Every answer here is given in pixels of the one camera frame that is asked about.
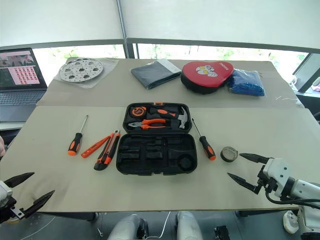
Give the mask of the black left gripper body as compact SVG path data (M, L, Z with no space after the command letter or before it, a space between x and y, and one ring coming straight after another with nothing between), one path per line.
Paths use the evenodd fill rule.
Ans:
M10 219L22 220L25 217L25 214L15 205L12 206L4 206L0 208L0 223L7 222Z

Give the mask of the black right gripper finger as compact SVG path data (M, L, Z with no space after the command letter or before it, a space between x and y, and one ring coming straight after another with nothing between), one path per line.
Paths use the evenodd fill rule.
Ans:
M271 159L271 157L265 157L254 153L240 153L239 155L249 161L254 163L262 163L264 165L267 164L269 159Z
M235 174L232 173L227 173L229 177L231 177L237 184L239 184L240 186L250 190L251 192L253 192L254 194L258 194L261 190L261 185L258 183L257 185L253 185L250 184L249 182L247 182L244 178L241 178Z

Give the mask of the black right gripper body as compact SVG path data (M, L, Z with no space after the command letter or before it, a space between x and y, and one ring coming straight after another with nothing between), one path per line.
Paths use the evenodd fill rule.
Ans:
M258 181L255 186L255 193L259 193L262 187L264 187L267 193L277 190L277 181L272 177L269 177L267 173L264 173L265 165L263 165L257 175Z

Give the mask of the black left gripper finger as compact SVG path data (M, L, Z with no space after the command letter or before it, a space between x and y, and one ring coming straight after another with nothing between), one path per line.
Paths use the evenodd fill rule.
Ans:
M40 198L36 199L33 202L33 205L30 206L28 209L24 210L24 217L28 218L31 215L33 215L34 213L36 213L40 208L42 208L46 202L51 198L51 196L54 194L55 190L52 190L46 194L44 194L43 196L41 196Z
M24 181L26 181L28 178L30 178L32 175L34 175L34 172L26 172L17 176L13 176L7 180L4 181L4 183L9 187L9 188L14 188Z

